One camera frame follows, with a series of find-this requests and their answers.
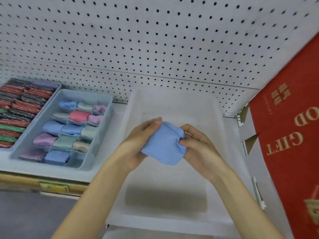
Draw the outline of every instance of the gray floor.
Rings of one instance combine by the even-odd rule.
[[[76,200],[0,191],[2,239],[50,239]]]

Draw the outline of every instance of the hand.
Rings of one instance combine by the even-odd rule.
[[[129,172],[133,171],[147,157],[141,152],[149,137],[162,124],[162,118],[148,120],[135,127],[129,136],[118,146],[115,153],[119,153]]]
[[[185,140],[179,144],[187,147],[184,159],[204,178],[214,182],[229,168],[209,138],[193,126],[181,126],[185,132]]]

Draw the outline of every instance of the forearm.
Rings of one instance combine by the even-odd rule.
[[[120,162],[116,153],[107,159],[52,239],[97,237],[128,175]]]
[[[243,239],[283,239],[231,168],[212,183]]]

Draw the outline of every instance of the plastic organizer tray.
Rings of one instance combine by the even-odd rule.
[[[36,81],[36,80],[41,80],[41,79],[31,79],[31,78],[27,78],[27,77],[17,77],[16,79],[18,80],[25,80],[25,81]],[[25,139],[26,134],[32,129],[33,125],[36,123],[36,120],[38,119],[38,117],[41,115],[41,113],[45,110],[46,106],[51,102],[51,100],[53,99],[53,97],[58,93],[58,91],[62,88],[62,85],[57,83],[57,82],[51,82],[51,81],[47,81],[46,82],[50,82],[50,83],[54,83],[54,84],[58,84],[58,88],[55,90],[55,92],[53,93],[53,95],[48,99],[48,101],[44,104],[44,106],[41,108],[40,112],[33,118],[33,120],[31,121],[31,123],[28,125],[28,127],[26,128],[26,130],[22,133],[22,135],[18,138],[18,140],[14,143],[14,145],[10,148],[0,148],[2,151],[14,151],[15,149],[18,148],[18,146],[20,145],[20,143],[22,143],[22,141]]]
[[[80,111],[86,111],[91,112],[92,115],[102,115],[102,113],[99,113],[97,111],[93,110],[83,110],[80,108],[61,108],[59,107],[59,102],[62,100],[69,100],[69,101],[78,101],[78,102],[85,102],[88,104],[93,105],[105,105],[107,106],[107,109],[104,113],[104,116],[102,118],[101,124],[96,125],[91,122],[76,122],[70,119],[57,119],[52,116],[55,112],[67,112],[70,113],[74,110],[80,110]],[[72,137],[77,137],[78,141],[89,141],[91,142],[90,148],[87,153],[82,153],[76,150],[66,150],[70,152],[70,159],[67,161],[64,166],[68,167],[70,169],[76,169],[76,170],[90,170],[92,163],[98,153],[100,144],[103,140],[103,137],[105,135],[105,132],[108,128],[108,125],[110,123],[111,117],[114,114],[114,108],[112,106],[113,97],[107,96],[107,95],[100,95],[100,94],[94,94],[94,93],[88,93],[88,92],[82,92],[82,91],[75,91],[75,90],[68,90],[68,89],[62,89],[60,90],[57,95],[54,97],[54,99],[50,102],[50,104],[45,108],[45,110],[41,113],[41,115],[38,117],[37,122],[34,124],[33,129],[30,130],[26,137],[27,139],[24,139],[20,144],[18,149],[16,149],[10,156],[11,159],[20,159],[19,156],[27,151],[30,150],[42,150],[45,152],[49,152],[52,150],[60,150],[55,147],[40,147],[33,144],[33,140],[35,137],[40,135],[43,132],[47,132],[45,130],[42,130],[42,126],[48,122],[48,121],[57,121],[63,124],[74,124],[74,125],[91,125],[94,127],[98,127],[98,132],[94,136],[93,139],[90,139],[86,136],[82,135],[69,135],[63,132],[47,132],[54,136],[61,136],[67,135]],[[55,166],[51,164],[45,164],[43,163],[43,166]]]

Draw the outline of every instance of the left hand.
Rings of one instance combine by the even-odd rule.
[[[128,172],[133,171],[147,157],[141,152],[149,137],[162,124],[162,118],[148,120],[135,127],[129,136],[118,146],[115,153],[119,153]]]

